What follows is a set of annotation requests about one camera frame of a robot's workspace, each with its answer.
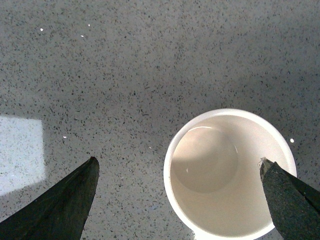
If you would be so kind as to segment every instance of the paper cup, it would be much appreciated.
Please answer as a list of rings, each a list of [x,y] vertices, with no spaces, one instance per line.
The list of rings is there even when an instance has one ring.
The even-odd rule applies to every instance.
[[[172,139],[164,186],[178,217],[204,240],[253,240],[274,228],[259,162],[297,176],[290,148],[263,118],[218,109],[189,121]]]

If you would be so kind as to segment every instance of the gray granite surface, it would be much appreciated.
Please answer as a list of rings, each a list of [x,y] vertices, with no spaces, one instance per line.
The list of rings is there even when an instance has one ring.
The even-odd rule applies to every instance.
[[[0,221],[95,156],[82,240],[193,240],[164,158],[220,108],[273,124],[319,190],[319,29],[319,1],[2,0]]]

